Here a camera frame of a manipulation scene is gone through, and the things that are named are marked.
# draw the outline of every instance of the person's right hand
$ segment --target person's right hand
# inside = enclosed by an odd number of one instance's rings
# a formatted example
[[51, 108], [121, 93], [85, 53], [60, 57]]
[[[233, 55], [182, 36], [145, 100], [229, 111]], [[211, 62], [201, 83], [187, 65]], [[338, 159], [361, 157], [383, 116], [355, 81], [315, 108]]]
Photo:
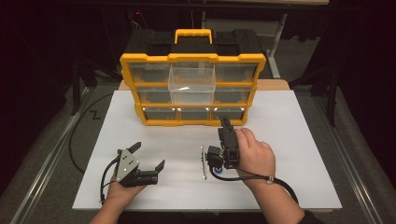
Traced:
[[[239, 146], [238, 168], [256, 175], [275, 176], [276, 159], [271, 147], [256, 140], [254, 133], [247, 128], [235, 130]], [[239, 176], [251, 175], [237, 169]], [[244, 181], [248, 188], [253, 189], [257, 185], [266, 184], [262, 180]]]

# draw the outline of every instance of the dark background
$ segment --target dark background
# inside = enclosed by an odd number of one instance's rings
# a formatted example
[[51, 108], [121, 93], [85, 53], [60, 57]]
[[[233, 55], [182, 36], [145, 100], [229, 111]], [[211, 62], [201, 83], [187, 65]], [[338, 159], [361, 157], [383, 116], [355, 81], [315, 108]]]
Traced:
[[[391, 23], [396, 6], [392, 1], [369, 0], [331, 1], [331, 6], [359, 11], [290, 13], [282, 38], [321, 37], [307, 73], [337, 64], [338, 84], [351, 113], [396, 186], [396, 31]], [[278, 14], [209, 12], [208, 16], [265, 19]], [[197, 28], [200, 12], [194, 11], [193, 17]], [[81, 74], [87, 84], [92, 84], [93, 69], [117, 73], [119, 57], [133, 30], [130, 20], [158, 31], [191, 28], [189, 11], [65, 7], [46, 0], [1, 2], [0, 163], [7, 171], [0, 193], [42, 129], [64, 105], [76, 61], [85, 71]]]

